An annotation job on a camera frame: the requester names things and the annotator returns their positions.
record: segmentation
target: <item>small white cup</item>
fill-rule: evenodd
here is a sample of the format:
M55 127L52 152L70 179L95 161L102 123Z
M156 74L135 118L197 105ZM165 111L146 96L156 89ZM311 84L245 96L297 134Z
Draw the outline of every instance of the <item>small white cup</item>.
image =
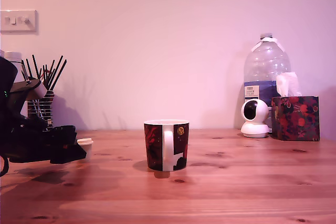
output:
M77 143L80 145L80 147L83 148L84 151L86 151L86 157L83 159L80 159L79 161L82 163L89 162L91 159L93 140L91 138L81 138L77 140Z

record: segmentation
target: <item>wooden table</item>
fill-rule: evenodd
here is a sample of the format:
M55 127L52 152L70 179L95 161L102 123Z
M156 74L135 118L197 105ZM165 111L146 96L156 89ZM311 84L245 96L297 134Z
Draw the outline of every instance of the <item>wooden table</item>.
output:
M282 142L191 130L187 168L146 166L142 131L92 137L89 164L10 163L7 223L336 223L336 141Z

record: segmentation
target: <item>blue label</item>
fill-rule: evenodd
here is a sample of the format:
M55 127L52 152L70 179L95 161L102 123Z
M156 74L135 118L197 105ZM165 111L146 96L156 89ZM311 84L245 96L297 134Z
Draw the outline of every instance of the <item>blue label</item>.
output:
M249 81L244 83L244 87L259 86L259 99L263 100L267 106L271 107L272 97L279 97L276 81ZM245 100L258 98L256 95L251 97L244 94Z

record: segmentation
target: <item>dark patterned mug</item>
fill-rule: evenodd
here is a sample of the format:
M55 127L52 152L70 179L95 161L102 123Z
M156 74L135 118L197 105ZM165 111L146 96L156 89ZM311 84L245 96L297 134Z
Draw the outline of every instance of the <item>dark patterned mug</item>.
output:
M147 165L170 172L187 165L189 122L154 120L144 122Z

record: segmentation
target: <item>utensil holder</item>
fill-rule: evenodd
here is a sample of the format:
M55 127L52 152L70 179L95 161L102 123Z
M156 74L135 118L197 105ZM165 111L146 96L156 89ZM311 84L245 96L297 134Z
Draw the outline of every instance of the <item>utensil holder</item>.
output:
M52 117L52 103L54 100L53 90L48 90L46 95L42 99L28 101L28 118L39 117L48 123L46 128L50 131L53 127Z

